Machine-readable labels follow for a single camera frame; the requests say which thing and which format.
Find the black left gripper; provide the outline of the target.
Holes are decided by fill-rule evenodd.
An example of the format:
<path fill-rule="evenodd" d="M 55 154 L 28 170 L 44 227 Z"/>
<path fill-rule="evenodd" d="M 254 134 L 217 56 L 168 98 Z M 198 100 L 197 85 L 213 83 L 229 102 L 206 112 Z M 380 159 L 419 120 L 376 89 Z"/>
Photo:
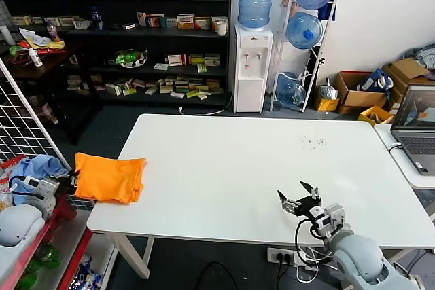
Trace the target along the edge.
<path fill-rule="evenodd" d="M 59 185 L 56 191 L 56 197 L 61 197 L 63 195 L 74 195 L 79 174 L 80 170 L 77 170 L 71 172 L 71 177 L 59 177 L 57 179 Z"/>

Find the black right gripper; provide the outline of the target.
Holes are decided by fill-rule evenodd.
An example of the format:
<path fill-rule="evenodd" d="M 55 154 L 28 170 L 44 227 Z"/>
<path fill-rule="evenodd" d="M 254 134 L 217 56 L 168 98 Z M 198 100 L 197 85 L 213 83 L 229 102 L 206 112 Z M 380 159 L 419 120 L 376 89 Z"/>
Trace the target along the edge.
<path fill-rule="evenodd" d="M 322 215 L 322 201 L 319 195 L 319 189 L 313 187 L 304 181 L 300 184 L 311 194 L 297 201 L 287 199 L 287 197 L 279 190 L 277 193 L 281 202 L 281 207 L 285 211 L 293 211 L 295 216 L 304 216 L 306 218 L 318 218 Z"/>

